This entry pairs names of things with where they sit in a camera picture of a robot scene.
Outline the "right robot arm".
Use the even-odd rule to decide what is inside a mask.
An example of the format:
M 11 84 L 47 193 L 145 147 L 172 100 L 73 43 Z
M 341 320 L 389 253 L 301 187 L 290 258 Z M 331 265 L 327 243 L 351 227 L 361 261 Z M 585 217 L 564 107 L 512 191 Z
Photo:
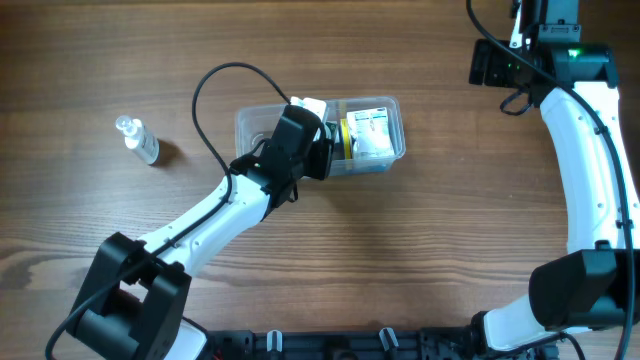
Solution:
M 536 268 L 527 292 L 479 314 L 475 351 L 521 352 L 576 333 L 620 328 L 623 358 L 639 321 L 639 199 L 619 126 L 612 50 L 581 39 L 575 1 L 519 0 L 512 35 L 483 32 L 469 80 L 537 108 L 564 189 L 566 254 Z

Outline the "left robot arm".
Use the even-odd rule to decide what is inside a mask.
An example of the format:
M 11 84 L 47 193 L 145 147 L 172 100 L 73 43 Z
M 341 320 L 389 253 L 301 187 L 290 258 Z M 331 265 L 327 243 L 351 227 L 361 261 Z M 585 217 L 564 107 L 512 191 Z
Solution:
M 297 198 L 303 177 L 325 179 L 334 130 L 326 108 L 286 105 L 270 138 L 234 160 L 225 180 L 172 223 L 98 248 L 62 324 L 105 359 L 203 359 L 207 332 L 185 318 L 191 281 L 232 239 Z

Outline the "white medicine box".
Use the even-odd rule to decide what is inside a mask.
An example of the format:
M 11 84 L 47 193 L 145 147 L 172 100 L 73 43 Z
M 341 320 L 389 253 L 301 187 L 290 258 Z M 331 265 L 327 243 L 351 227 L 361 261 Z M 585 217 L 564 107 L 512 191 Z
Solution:
M 386 107 L 351 111 L 346 114 L 346 119 L 352 141 L 351 159 L 383 158 L 395 154 Z

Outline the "green Zam-Buk box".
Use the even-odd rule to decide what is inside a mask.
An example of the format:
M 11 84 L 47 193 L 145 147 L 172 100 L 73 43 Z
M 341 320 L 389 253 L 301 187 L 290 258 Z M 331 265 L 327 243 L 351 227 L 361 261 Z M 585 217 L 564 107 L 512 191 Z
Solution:
M 324 143 L 327 144 L 330 148 L 330 152 L 333 153 L 335 151 L 336 141 L 339 139 L 339 130 L 336 123 L 326 122 L 324 124 L 325 128 L 325 139 Z

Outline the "blue yellow VapoDrops box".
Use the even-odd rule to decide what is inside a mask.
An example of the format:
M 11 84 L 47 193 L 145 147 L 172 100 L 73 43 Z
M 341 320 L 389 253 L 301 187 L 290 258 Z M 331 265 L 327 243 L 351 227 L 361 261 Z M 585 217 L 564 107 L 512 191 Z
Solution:
M 343 152 L 346 160 L 350 160 L 352 155 L 352 141 L 350 135 L 349 124 L 346 118 L 343 118 L 340 121 L 340 130 L 341 130 L 341 143 L 343 146 Z

